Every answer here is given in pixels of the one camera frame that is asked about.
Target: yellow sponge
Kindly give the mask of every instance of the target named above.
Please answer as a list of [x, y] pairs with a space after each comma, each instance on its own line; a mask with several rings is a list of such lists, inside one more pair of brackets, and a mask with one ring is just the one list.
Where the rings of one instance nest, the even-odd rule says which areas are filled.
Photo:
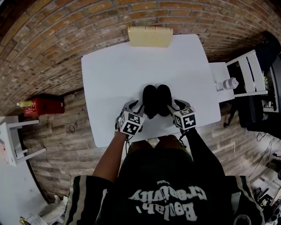
[[128, 27], [131, 46], [168, 47], [172, 41], [173, 29], [157, 26]]

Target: brick wall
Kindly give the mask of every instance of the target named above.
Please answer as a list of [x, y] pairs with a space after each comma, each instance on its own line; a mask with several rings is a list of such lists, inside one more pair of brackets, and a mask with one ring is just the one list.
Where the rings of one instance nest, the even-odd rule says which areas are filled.
[[0, 43], [0, 114], [39, 93], [83, 86], [81, 56], [128, 41], [127, 27], [160, 25], [196, 33], [210, 61], [227, 60], [281, 18], [263, 0], [37, 0]]

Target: pair of black shoes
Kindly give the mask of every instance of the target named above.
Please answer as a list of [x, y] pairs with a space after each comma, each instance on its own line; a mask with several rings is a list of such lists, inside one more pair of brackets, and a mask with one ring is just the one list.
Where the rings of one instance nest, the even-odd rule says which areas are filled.
[[160, 116], [168, 116], [170, 111], [167, 105], [172, 105], [172, 95], [167, 85], [160, 85], [156, 88], [153, 85], [148, 85], [144, 88], [142, 95], [144, 105], [144, 113], [149, 119], [152, 119], [157, 113]]

